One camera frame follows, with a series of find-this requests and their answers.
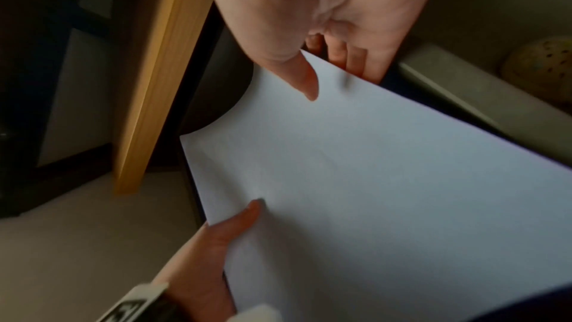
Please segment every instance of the finger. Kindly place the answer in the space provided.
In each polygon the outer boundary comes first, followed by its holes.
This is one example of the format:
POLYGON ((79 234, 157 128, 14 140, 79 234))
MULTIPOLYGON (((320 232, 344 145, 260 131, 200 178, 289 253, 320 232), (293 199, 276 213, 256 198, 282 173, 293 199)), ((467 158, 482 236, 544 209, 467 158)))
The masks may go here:
POLYGON ((318 98, 318 76, 300 51, 285 62, 261 61, 258 63, 304 93, 308 100, 314 101, 318 98))
POLYGON ((391 65, 391 61, 395 56, 395 51, 372 51, 368 52, 367 59, 365 61, 365 68, 363 70, 362 78, 366 81, 375 83, 376 85, 381 83, 381 79, 387 72, 387 69, 391 65))
POLYGON ((367 50, 348 44, 346 71, 354 76, 361 77, 363 75, 367 56, 367 50))
POLYGON ((336 37, 327 34, 324 35, 324 40, 328 45, 328 61, 341 69, 346 69, 346 43, 336 37))
POLYGON ((260 210, 260 202, 253 200, 239 214, 209 227, 209 232, 218 242, 230 243, 254 225, 260 210))
POLYGON ((320 56, 324 45, 324 36, 321 34, 309 35, 306 37, 306 47, 310 53, 320 56))

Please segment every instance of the hand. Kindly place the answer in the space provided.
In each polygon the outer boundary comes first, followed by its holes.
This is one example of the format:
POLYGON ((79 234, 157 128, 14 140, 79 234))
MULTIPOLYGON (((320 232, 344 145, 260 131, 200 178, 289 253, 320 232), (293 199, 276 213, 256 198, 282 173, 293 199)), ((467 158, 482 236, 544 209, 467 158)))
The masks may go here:
POLYGON ((244 52, 303 92, 318 78, 302 56, 328 45, 330 62, 380 83, 426 0, 215 0, 244 52))
POLYGON ((210 226, 205 223, 163 267, 153 283, 169 283, 167 294, 195 322, 225 322, 236 314, 223 279, 228 244, 247 231, 260 215, 252 201, 240 214, 210 226))

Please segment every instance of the wooden board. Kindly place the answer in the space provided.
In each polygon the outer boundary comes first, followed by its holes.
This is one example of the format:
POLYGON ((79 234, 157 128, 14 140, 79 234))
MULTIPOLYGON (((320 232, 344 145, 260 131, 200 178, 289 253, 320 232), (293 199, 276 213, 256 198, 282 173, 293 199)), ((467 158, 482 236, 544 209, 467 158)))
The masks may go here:
POLYGON ((213 0, 114 0, 115 191, 135 192, 213 0))

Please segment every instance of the floor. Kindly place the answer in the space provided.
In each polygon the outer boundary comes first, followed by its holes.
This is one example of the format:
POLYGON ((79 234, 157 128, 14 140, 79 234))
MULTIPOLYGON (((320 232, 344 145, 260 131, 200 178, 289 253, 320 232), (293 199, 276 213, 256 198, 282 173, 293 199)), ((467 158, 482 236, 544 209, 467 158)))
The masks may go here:
POLYGON ((94 322, 150 281, 197 226, 183 176, 145 176, 114 197, 105 175, 0 220, 0 320, 94 322))

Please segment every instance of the white paper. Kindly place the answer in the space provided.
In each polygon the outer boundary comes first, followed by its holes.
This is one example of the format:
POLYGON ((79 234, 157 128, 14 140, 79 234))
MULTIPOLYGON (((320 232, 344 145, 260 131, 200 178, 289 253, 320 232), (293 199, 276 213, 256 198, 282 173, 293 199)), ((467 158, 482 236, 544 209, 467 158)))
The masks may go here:
POLYGON ((227 258, 239 310, 462 321, 572 281, 572 172, 306 57, 316 102, 255 68, 181 137, 209 222, 266 201, 227 258))

